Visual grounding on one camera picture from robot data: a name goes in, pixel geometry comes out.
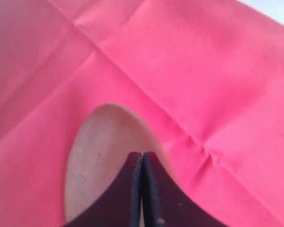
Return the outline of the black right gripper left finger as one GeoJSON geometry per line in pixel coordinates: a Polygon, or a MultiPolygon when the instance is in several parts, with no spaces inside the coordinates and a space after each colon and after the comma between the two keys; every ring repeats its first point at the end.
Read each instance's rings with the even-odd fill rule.
{"type": "Polygon", "coordinates": [[[138,227],[142,155],[131,152],[105,192],[66,227],[138,227]]]}

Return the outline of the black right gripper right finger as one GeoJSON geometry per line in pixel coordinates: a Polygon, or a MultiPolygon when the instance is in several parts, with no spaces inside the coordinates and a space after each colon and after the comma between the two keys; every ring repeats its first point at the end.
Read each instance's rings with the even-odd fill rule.
{"type": "Polygon", "coordinates": [[[146,227],[224,226],[183,193],[153,152],[143,155],[142,205],[146,227]]]}

